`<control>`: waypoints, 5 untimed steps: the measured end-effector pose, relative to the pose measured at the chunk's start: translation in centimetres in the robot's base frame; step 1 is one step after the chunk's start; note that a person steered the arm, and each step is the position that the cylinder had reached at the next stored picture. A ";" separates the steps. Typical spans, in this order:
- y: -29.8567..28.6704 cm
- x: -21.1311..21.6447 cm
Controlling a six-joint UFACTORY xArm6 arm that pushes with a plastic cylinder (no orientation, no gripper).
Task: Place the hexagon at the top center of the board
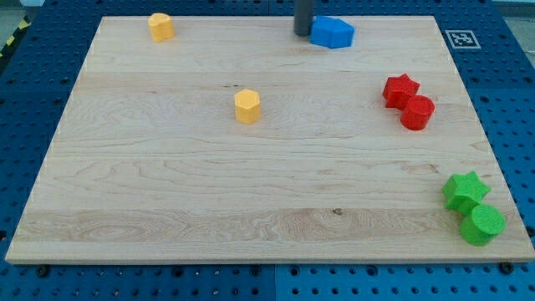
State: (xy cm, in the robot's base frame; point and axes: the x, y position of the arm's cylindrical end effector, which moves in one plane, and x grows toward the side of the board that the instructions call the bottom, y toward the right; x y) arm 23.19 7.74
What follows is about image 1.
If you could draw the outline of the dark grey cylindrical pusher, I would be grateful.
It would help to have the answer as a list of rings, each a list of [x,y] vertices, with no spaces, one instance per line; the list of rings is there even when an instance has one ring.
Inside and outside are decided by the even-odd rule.
[[[300,37],[309,36],[313,22],[314,0],[295,0],[293,31]]]

